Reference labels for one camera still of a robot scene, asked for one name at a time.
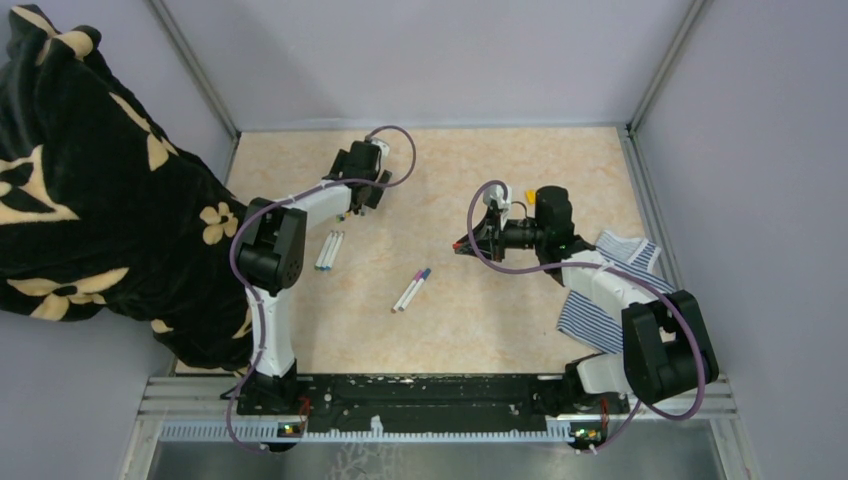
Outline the purple cap white marker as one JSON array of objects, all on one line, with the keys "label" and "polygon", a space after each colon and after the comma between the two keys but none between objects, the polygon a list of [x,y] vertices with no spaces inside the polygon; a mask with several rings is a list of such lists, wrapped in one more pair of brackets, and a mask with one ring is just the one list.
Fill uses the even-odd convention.
[{"label": "purple cap white marker", "polygon": [[321,257],[321,262],[319,263],[318,269],[320,271],[326,271],[330,268],[330,259],[333,252],[336,250],[336,246],[341,237],[340,232],[332,232],[329,240],[329,244]]}]

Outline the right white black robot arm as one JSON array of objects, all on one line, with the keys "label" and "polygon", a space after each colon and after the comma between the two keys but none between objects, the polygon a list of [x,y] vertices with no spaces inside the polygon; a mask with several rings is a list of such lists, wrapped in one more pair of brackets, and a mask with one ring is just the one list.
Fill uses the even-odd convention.
[{"label": "right white black robot arm", "polygon": [[536,271],[587,300],[580,313],[598,309],[612,323],[612,352],[598,352],[568,364],[563,374],[563,398],[576,412],[590,411],[603,394],[633,395],[648,406],[693,390],[698,409],[706,386],[719,376],[718,362],[700,306],[686,290],[664,293],[645,277],[604,258],[599,247],[575,231],[568,191],[544,186],[536,192],[535,212],[513,219],[511,190],[503,182],[484,183],[473,202],[486,212],[479,222],[466,219],[467,233],[453,249],[480,259],[501,273],[509,249],[532,250]]}]

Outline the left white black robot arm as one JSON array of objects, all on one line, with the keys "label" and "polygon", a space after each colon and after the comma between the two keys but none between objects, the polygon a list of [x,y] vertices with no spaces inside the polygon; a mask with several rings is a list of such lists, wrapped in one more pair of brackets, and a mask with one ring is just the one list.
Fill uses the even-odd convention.
[{"label": "left white black robot arm", "polygon": [[376,207],[391,172],[387,143],[376,138],[340,150],[314,187],[277,201],[255,198],[233,239],[231,265],[245,287],[253,354],[237,396],[240,415],[293,415],[302,392],[291,333],[292,289],[307,266],[308,231],[333,217]]}]

